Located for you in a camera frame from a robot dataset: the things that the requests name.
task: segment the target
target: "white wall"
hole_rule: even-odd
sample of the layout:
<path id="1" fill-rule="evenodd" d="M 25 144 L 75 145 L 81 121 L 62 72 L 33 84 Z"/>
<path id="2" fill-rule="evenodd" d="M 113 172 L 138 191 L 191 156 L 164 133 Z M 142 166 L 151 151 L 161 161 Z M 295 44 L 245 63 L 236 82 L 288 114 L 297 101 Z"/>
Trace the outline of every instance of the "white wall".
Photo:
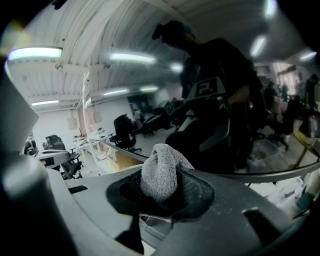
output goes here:
<path id="1" fill-rule="evenodd" d="M 79 135 L 79 122 L 77 112 L 71 110 L 39 113 L 39 119 L 33 127 L 33 137 L 39 150 L 43 150 L 42 143 L 46 142 L 47 136 L 57 135 L 69 151 L 74 148 L 74 136 Z M 68 129 L 68 118 L 76 119 L 76 129 Z"/>
<path id="2" fill-rule="evenodd" d="M 160 88 L 155 93 L 148 94 L 149 103 L 154 107 L 158 107 L 158 105 L 163 101 L 172 101 L 173 98 L 177 100 L 182 99 L 182 86 L 180 83 L 166 83 L 165 87 Z"/>
<path id="3" fill-rule="evenodd" d="M 169 101 L 172 101 L 173 98 L 177 100 L 182 100 L 182 86 L 179 82 L 176 83 L 166 83 L 165 88 L 169 97 Z"/>
<path id="4" fill-rule="evenodd" d="M 169 101 L 169 94 L 165 87 L 160 88 L 153 95 L 153 107 L 157 107 L 163 101 Z"/>
<path id="5" fill-rule="evenodd" d="M 107 134 L 114 134 L 114 120 L 124 114 L 134 120 L 127 97 L 117 98 L 94 106 L 95 112 L 101 112 L 102 121 L 97 123 L 98 127 L 106 130 Z"/>

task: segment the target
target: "fluorescent light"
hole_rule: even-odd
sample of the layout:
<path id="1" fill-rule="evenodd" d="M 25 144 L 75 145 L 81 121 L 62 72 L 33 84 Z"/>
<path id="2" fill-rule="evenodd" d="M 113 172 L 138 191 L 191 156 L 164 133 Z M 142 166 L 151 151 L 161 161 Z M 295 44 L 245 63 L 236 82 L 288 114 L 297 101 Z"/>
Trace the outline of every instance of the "fluorescent light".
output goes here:
<path id="1" fill-rule="evenodd" d="M 263 46 L 265 45 L 266 37 L 259 36 L 253 43 L 253 48 L 251 49 L 251 55 L 257 56 L 261 53 Z"/>
<path id="2" fill-rule="evenodd" d="M 171 64 L 171 69 L 174 72 L 181 73 L 182 70 L 184 70 L 184 67 L 179 63 L 173 63 Z"/>
<path id="3" fill-rule="evenodd" d="M 265 16 L 267 18 L 272 17 L 277 9 L 276 0 L 266 0 Z"/>
<path id="4" fill-rule="evenodd" d="M 110 60 L 114 61 L 128 61 L 128 62 L 138 62 L 145 64 L 154 64 L 156 59 L 152 56 L 142 56 L 134 54 L 125 54 L 125 53 L 112 53 Z"/>
<path id="5" fill-rule="evenodd" d="M 300 59 L 301 60 L 307 60 L 307 59 L 313 58 L 316 55 L 317 55 L 317 53 L 314 51 L 314 52 L 311 52 L 311 53 L 308 53 L 308 54 L 302 56 Z"/>
<path id="6" fill-rule="evenodd" d="M 115 91 L 110 91 L 110 92 L 107 92 L 104 94 L 104 96 L 107 96 L 107 95 L 113 95 L 113 94 L 121 94 L 121 93 L 127 93 L 129 92 L 128 89 L 124 89 L 124 90 L 115 90 Z"/>
<path id="7" fill-rule="evenodd" d="M 52 104 L 52 103 L 59 103 L 59 100 L 50 100 L 50 101 L 35 102 L 35 103 L 31 103 L 31 105 L 32 105 L 32 106 L 38 106 L 38 105 Z"/>
<path id="8" fill-rule="evenodd" d="M 27 58 L 27 57 L 51 57 L 60 58 L 62 54 L 61 48 L 50 48 L 50 47 L 28 47 L 14 49 L 8 56 L 9 61 L 16 59 Z"/>
<path id="9" fill-rule="evenodd" d="M 156 87 L 156 86 L 145 86 L 145 87 L 140 88 L 140 91 L 141 92 L 145 92 L 145 93 L 147 93 L 147 92 L 155 92 L 157 90 L 158 90 L 158 87 Z"/>

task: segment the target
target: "ceiling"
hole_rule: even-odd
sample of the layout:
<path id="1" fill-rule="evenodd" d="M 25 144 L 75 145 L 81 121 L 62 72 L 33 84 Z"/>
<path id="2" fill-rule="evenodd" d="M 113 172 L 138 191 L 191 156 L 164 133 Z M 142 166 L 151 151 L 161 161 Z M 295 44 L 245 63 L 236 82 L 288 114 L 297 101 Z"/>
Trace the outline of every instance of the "ceiling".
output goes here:
<path id="1" fill-rule="evenodd" d="M 59 100 L 52 109 L 75 109 L 88 71 L 93 101 L 106 100 L 110 88 L 179 81 L 170 64 L 183 63 L 185 54 L 151 38 L 157 24 L 170 20 L 191 26 L 203 43 L 224 38 L 248 58 L 255 38 L 265 34 L 264 51 L 254 59 L 260 63 L 286 60 L 306 47 L 280 11 L 272 19 L 264 12 L 263 0 L 68 0 L 59 10 L 46 7 L 14 46 L 62 47 L 61 58 L 18 59 L 8 67 L 29 103 Z M 148 54 L 156 64 L 114 62 L 110 53 Z"/>

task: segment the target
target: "office chair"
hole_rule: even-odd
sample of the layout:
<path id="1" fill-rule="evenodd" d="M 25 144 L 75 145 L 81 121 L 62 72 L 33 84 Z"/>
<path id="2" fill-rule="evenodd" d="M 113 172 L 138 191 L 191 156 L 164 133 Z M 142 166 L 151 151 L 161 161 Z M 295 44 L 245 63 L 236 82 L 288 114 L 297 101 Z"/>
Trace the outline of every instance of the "office chair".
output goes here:
<path id="1" fill-rule="evenodd" d="M 65 144 L 57 135 L 45 137 L 46 143 L 42 144 L 44 150 L 66 150 Z"/>
<path id="2" fill-rule="evenodd" d="M 285 146 L 285 150 L 289 149 L 289 145 L 285 142 L 283 135 L 290 135 L 294 130 L 294 122 L 298 118 L 301 110 L 301 104 L 299 98 L 291 99 L 288 102 L 286 112 L 283 115 L 282 122 L 274 119 L 268 119 L 267 124 L 274 130 L 274 134 L 267 137 L 268 140 L 276 141 L 277 144 L 280 142 Z"/>
<path id="3" fill-rule="evenodd" d="M 65 144 L 62 142 L 61 138 L 57 135 L 50 135 L 45 137 L 47 143 L 43 143 L 43 149 L 44 150 L 64 150 L 66 151 Z M 71 149 L 71 153 L 69 153 L 70 157 L 68 162 L 61 164 L 61 167 L 64 172 L 61 173 L 64 180 L 74 179 L 75 174 L 79 174 L 78 178 L 82 178 L 82 175 L 80 173 L 82 164 L 81 161 L 79 161 L 80 154 L 74 152 L 75 148 Z M 54 170 L 60 171 L 60 165 L 53 168 Z"/>
<path id="4" fill-rule="evenodd" d="M 61 167 L 63 169 L 63 172 L 61 173 L 62 178 L 64 180 L 71 180 L 71 179 L 82 179 L 81 175 L 81 166 L 82 162 L 79 161 L 79 154 L 70 154 L 70 158 L 68 162 L 61 164 Z"/>
<path id="5" fill-rule="evenodd" d="M 127 114 L 120 115 L 114 121 L 114 129 L 116 135 L 109 134 L 109 140 L 115 143 L 116 146 L 122 149 L 127 149 L 130 152 L 142 151 L 141 148 L 134 148 L 137 140 L 133 134 L 133 125 Z"/>

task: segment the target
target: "gray cloth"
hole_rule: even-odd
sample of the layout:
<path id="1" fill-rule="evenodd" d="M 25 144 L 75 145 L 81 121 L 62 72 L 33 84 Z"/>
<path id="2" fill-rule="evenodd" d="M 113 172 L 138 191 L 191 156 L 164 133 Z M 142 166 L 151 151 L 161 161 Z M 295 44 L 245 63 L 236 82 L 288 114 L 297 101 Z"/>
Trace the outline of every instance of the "gray cloth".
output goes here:
<path id="1" fill-rule="evenodd" d="M 167 200 L 177 189 L 176 166 L 193 169 L 188 160 L 167 144 L 153 146 L 141 171 L 141 190 L 157 203 Z"/>

